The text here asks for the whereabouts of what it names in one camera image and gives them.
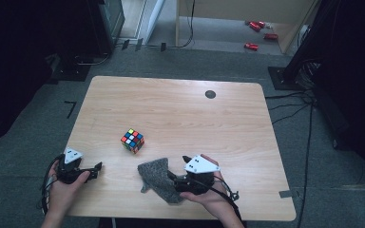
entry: finger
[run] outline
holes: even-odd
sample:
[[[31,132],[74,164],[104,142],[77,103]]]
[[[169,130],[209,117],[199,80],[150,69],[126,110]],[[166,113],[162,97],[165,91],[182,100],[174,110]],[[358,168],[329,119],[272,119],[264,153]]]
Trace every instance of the finger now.
[[[203,157],[204,159],[214,163],[215,165],[219,165],[219,163],[211,158],[209,158],[208,156],[204,155],[204,154],[201,154],[201,157]]]
[[[206,155],[204,155],[204,154],[201,154],[201,156],[202,156],[204,159],[206,159],[206,160],[208,160],[208,161],[210,161],[210,162],[214,163],[215,165],[219,165],[219,163],[218,163],[217,161],[215,161],[215,160],[213,160],[213,159],[209,158],[208,156],[206,156]],[[218,177],[218,178],[220,178],[220,179],[223,179],[223,177],[221,176],[221,171],[214,172],[213,174],[214,174],[216,177]]]
[[[58,163],[59,161],[55,161],[55,163],[51,166],[51,168],[49,169],[49,172],[48,172],[48,176],[51,177],[52,175],[56,174],[56,167],[58,166]]]
[[[89,175],[89,171],[85,171],[81,175],[79,175],[78,179],[72,184],[76,190],[79,189],[86,182]]]

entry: black cable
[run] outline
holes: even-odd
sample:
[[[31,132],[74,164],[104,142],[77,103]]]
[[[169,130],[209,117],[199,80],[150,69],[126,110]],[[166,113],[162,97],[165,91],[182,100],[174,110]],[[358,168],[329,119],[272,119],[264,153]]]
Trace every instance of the black cable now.
[[[308,183],[308,164],[309,164],[309,155],[310,155],[310,143],[311,143],[311,133],[312,133],[312,126],[313,126],[313,107],[314,105],[311,105],[310,108],[310,120],[309,120],[309,135],[307,139],[307,150],[306,150],[306,159],[305,159],[305,167],[304,167],[304,187],[303,187],[303,201],[301,204],[300,213],[298,215],[298,228],[301,225],[303,212],[304,212],[304,204],[306,202],[306,194],[307,194],[307,183]]]
[[[237,193],[233,193],[233,191],[231,190],[230,186],[226,183],[226,181],[216,176],[213,177],[221,180],[223,187],[229,192],[229,197],[232,201],[236,201],[239,199],[239,191]]]
[[[167,48],[185,48],[192,42],[192,40],[194,38],[194,27],[193,27],[194,10],[195,10],[195,0],[192,2],[191,22],[189,21],[189,17],[187,16],[187,22],[188,22],[188,26],[189,26],[189,29],[191,32],[187,42],[183,46],[171,46],[171,47],[167,47]],[[161,46],[155,46],[155,45],[142,45],[142,46],[149,47],[149,48],[160,48],[161,47]]]
[[[241,219],[241,214],[240,214],[240,211],[239,211],[239,207],[236,205],[236,203],[233,202],[232,199],[230,199],[226,194],[224,194],[223,192],[219,191],[218,189],[215,189],[213,188],[212,186],[207,186],[206,184],[200,182],[200,181],[197,181],[197,180],[194,180],[194,179],[190,179],[190,181],[193,181],[205,188],[208,188],[216,193],[218,193],[219,195],[221,195],[221,197],[223,197],[234,209],[235,213],[236,213],[236,216],[240,219],[240,221],[242,221]]]
[[[303,107],[301,107],[299,110],[297,110],[295,113],[293,113],[292,115],[290,115],[290,116],[285,116],[285,117],[282,117],[282,118],[280,118],[280,119],[277,119],[277,120],[275,120],[275,121],[273,121],[272,122],[272,124],[275,124],[275,123],[277,123],[277,122],[279,122],[279,121],[282,121],[282,120],[285,120],[285,119],[287,119],[287,118],[291,118],[291,117],[294,117],[296,114],[298,114],[302,109],[304,109],[305,107],[307,107],[309,104],[306,104],[306,105],[304,105]]]
[[[191,23],[188,22],[188,26],[189,26],[189,29],[191,31],[191,35],[189,36],[188,41],[183,46],[173,47],[173,48],[185,48],[191,43],[192,39],[194,38],[194,28],[193,28],[193,25],[192,25],[192,22],[193,22],[193,19],[194,19],[194,10],[195,10],[195,0],[192,2]]]
[[[65,154],[61,154],[61,155],[57,156],[54,160],[52,160],[52,162],[49,164],[48,169],[46,171],[46,174],[44,176],[43,184],[41,185],[41,208],[43,209],[44,215],[46,215],[47,214],[47,211],[48,211],[48,205],[47,205],[47,188],[48,188],[49,185],[46,186],[46,184],[47,184],[47,180],[48,180],[49,170],[51,169],[51,166],[57,160],[61,160],[63,156],[65,156]]]
[[[46,186],[46,192],[47,192],[47,190],[51,187],[51,185],[52,185],[53,183],[55,183],[56,181],[58,181],[58,179],[57,179],[57,180],[52,181],[51,183],[49,183],[49,184]],[[46,203],[46,205],[49,205],[49,200],[47,201],[47,198],[46,198],[45,203]]]
[[[292,97],[293,95],[306,94],[305,92],[306,92],[307,90],[309,90],[309,89],[305,89],[305,90],[304,90],[304,91],[302,91],[302,92],[289,93],[289,94],[286,94],[286,95],[268,96],[268,97],[265,97],[265,99],[281,99],[281,98]]]
[[[100,65],[100,64],[102,64],[103,62],[105,62],[107,59],[108,59],[108,56],[109,56],[109,54],[108,53],[105,53],[105,59],[104,60],[102,60],[102,61],[100,61],[100,62],[97,62],[97,63],[87,63],[87,64],[84,64],[84,63],[76,63],[76,65],[81,65],[81,66],[95,66],[95,65]]]
[[[280,108],[280,107],[285,107],[285,106],[300,106],[300,105],[303,105],[303,104],[281,104],[281,105],[278,105],[278,106],[275,106],[275,107],[268,108],[268,110],[269,111],[272,111],[272,110],[275,110],[275,109]]]

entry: human hand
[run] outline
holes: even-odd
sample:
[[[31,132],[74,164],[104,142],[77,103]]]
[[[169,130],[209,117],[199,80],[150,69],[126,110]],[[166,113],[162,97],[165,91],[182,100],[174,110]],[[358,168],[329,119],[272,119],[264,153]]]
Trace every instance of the human hand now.
[[[203,154],[201,154],[201,156],[215,165],[219,165],[217,161],[212,160],[208,156]],[[214,172],[214,176],[215,183],[212,187],[223,194],[226,194],[226,189],[222,185],[221,181],[223,180],[221,172]],[[219,219],[224,227],[243,227],[230,203],[212,190],[201,195],[194,195],[191,192],[182,192],[180,193],[180,197],[201,204],[212,216]]]
[[[77,193],[82,185],[86,182],[89,171],[83,172],[78,179],[72,184],[66,184],[57,180],[56,167],[59,161],[56,161],[50,168],[48,176],[53,177],[53,183],[49,189],[48,212],[42,227],[60,227],[64,216],[70,206],[76,199]]]

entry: black stand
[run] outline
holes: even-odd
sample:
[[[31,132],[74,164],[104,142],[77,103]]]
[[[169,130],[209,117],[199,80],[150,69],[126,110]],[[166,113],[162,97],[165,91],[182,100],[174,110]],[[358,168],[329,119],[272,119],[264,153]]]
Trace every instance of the black stand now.
[[[60,61],[49,80],[49,84],[58,84],[58,81],[84,82],[90,71],[89,65],[66,64]]]
[[[297,83],[298,72],[304,64],[321,62],[326,56],[333,34],[332,24],[326,21],[335,17],[337,1],[321,1],[312,28],[287,67],[268,67],[276,90],[304,90]]]
[[[275,90],[304,90],[304,88],[296,82],[296,80],[284,80],[285,67],[268,67],[269,76],[274,84]]]

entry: floor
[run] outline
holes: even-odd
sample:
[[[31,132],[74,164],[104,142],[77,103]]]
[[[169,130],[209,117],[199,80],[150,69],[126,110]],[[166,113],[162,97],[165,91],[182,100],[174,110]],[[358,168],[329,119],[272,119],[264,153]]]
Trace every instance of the floor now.
[[[148,33],[149,18],[155,8],[157,0],[124,0],[125,25],[120,40],[130,40],[136,44],[138,39],[145,39]],[[160,46],[166,43],[168,47],[176,46],[176,1],[165,1],[155,28],[144,44]],[[191,18],[180,17],[179,46],[187,43],[191,35]],[[273,33],[272,28],[263,28],[255,32],[245,25],[244,21],[193,18],[193,39],[186,46],[192,49],[220,50],[229,52],[257,53],[282,55],[277,41],[263,39],[264,33]],[[244,48],[245,43],[259,46],[257,51]],[[286,55],[293,56],[298,48],[297,42],[291,45]]]

